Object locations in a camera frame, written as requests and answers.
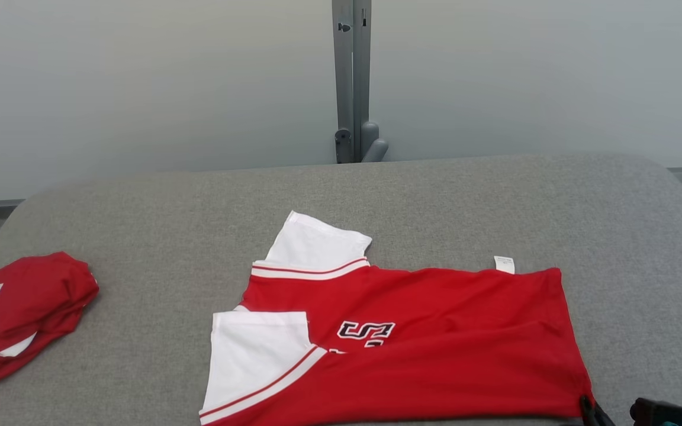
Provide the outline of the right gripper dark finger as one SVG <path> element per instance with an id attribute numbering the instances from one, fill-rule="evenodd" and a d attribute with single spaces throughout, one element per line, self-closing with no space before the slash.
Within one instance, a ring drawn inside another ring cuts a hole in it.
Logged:
<path id="1" fill-rule="evenodd" d="M 615 426 L 601 405 L 593 402 L 587 395 L 580 397 L 580 411 L 584 426 Z"/>

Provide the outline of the red jersey with white sleeves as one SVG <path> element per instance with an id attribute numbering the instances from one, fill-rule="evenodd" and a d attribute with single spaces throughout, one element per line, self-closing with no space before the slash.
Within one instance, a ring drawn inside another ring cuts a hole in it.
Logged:
<path id="1" fill-rule="evenodd" d="M 292 211 L 212 317 L 201 426 L 576 418 L 594 404 L 559 269 L 394 270 Z"/>

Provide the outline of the red shorts with white stripe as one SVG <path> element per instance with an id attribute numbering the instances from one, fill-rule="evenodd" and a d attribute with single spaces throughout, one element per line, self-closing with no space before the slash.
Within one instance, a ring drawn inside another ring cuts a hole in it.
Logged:
<path id="1" fill-rule="evenodd" d="M 98 292 L 89 266 L 62 251 L 0 269 L 0 380 L 74 332 Z"/>

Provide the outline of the grey rounded tube foot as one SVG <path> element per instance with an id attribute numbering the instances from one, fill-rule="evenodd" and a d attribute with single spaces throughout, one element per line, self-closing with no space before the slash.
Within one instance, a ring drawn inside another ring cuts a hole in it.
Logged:
<path id="1" fill-rule="evenodd" d="M 389 143 L 379 136 L 379 126 L 366 121 L 361 126 L 362 163 L 381 162 L 389 149 Z"/>

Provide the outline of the grey fabric sofa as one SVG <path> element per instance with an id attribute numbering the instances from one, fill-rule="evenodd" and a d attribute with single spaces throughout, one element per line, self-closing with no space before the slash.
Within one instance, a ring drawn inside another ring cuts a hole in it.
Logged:
<path id="1" fill-rule="evenodd" d="M 65 251 L 100 293 L 73 334 L 0 381 L 0 426 L 198 426 L 214 312 L 290 211 L 370 235 L 387 269 L 559 267 L 594 394 L 682 405 L 682 182 L 622 154 L 155 173 L 41 192 L 0 267 Z"/>

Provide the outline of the dark perforated post bracket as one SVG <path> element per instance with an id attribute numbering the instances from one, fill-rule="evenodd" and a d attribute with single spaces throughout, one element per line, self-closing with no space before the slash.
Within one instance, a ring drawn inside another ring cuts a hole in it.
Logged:
<path id="1" fill-rule="evenodd" d="M 336 162 L 346 164 L 354 162 L 353 134 L 347 128 L 340 128 L 334 134 Z"/>

